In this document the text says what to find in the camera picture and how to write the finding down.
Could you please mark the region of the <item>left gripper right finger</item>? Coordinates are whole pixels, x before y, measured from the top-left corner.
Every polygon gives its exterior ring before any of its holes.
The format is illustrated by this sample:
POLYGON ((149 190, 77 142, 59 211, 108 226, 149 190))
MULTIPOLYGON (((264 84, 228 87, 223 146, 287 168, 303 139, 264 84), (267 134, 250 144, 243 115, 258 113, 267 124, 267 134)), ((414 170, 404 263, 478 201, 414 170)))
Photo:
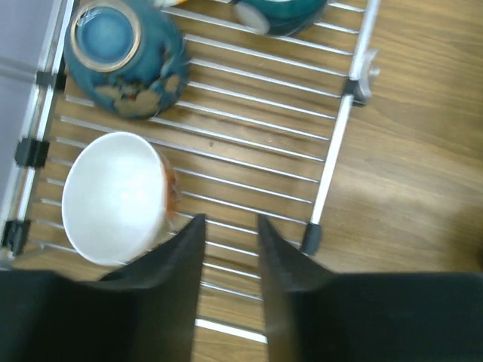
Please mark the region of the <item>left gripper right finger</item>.
POLYGON ((257 231, 271 361, 482 359, 481 273, 337 273, 257 231))

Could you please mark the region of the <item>dark blue floral bowl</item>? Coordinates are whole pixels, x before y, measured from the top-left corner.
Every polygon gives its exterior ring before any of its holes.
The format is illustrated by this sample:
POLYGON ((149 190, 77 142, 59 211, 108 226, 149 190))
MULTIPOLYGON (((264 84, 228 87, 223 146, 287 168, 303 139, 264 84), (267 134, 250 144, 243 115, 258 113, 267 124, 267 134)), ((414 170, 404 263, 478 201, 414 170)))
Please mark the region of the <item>dark blue floral bowl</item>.
POLYGON ((78 88, 123 118, 156 116, 189 83, 186 40, 151 1, 80 5, 66 30, 63 56, 78 88))

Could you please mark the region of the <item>plain beige bowl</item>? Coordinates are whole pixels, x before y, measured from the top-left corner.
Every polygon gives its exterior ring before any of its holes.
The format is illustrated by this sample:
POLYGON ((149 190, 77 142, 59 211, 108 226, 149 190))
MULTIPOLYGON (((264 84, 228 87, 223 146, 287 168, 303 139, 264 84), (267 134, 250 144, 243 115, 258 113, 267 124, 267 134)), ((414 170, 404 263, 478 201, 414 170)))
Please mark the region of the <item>plain beige bowl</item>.
POLYGON ((177 175, 162 153, 134 133, 107 133, 88 144, 69 170, 63 227, 86 260, 120 265, 162 239, 179 198, 177 175))

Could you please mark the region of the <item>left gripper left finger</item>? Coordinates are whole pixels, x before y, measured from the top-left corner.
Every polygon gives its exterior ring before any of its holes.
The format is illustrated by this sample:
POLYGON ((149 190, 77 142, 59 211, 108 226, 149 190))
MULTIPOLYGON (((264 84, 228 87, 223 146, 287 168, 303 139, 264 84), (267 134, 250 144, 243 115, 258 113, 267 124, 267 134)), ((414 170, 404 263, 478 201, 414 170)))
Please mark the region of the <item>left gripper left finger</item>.
POLYGON ((53 271, 1 274, 3 361, 188 361, 205 216, 98 281, 53 271))

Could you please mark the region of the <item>white floral bowl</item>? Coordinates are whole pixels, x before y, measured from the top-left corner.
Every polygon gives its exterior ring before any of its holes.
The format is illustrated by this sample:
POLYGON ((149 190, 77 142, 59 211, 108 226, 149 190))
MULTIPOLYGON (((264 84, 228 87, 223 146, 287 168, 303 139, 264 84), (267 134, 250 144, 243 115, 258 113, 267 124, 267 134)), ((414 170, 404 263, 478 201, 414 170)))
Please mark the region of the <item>white floral bowl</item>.
POLYGON ((169 8, 178 6, 186 0, 151 0, 151 3, 157 8, 169 8))

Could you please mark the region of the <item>teal white bowl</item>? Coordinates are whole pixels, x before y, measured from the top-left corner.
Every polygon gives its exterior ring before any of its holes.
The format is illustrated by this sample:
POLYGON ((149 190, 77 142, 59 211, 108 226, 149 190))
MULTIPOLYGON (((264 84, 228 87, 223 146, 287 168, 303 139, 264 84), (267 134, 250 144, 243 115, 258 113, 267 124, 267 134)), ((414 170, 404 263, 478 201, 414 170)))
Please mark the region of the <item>teal white bowl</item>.
POLYGON ((231 1, 238 21, 257 34, 270 36, 295 35, 318 23, 328 0, 238 0, 231 1))

